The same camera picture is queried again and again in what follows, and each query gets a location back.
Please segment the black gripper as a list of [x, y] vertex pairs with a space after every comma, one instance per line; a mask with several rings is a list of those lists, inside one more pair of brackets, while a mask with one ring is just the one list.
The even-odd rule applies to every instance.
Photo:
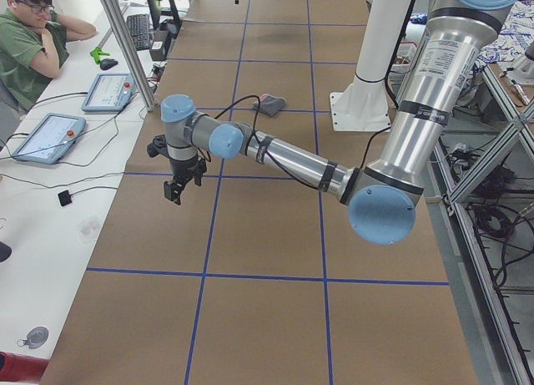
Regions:
[[164, 182], [164, 197], [176, 205], [181, 205], [181, 194], [191, 180], [197, 186], [202, 185], [202, 179], [207, 172], [206, 159], [195, 155], [188, 160], [170, 158], [169, 163], [173, 179]]

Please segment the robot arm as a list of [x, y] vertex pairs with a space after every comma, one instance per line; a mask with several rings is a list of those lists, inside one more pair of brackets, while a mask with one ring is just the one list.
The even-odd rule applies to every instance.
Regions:
[[186, 95], [170, 95], [161, 104], [164, 155], [173, 178], [164, 186], [168, 199], [179, 202], [190, 181], [198, 181], [203, 154], [226, 164], [236, 156], [278, 170], [286, 182], [252, 177], [222, 178], [219, 208], [226, 223], [247, 228], [296, 225], [305, 209], [296, 186], [332, 195], [347, 209], [351, 229], [377, 245], [403, 241], [416, 223], [424, 185], [421, 171], [451, 118], [480, 51], [497, 39], [518, 0], [434, 0], [426, 25], [428, 38], [401, 94], [393, 118], [375, 108], [384, 91], [377, 82], [385, 68], [380, 47], [392, 37], [380, 35], [371, 16], [353, 83], [336, 94], [331, 105], [352, 124], [349, 131], [321, 134], [311, 152], [258, 130], [252, 123], [220, 121], [199, 110]]

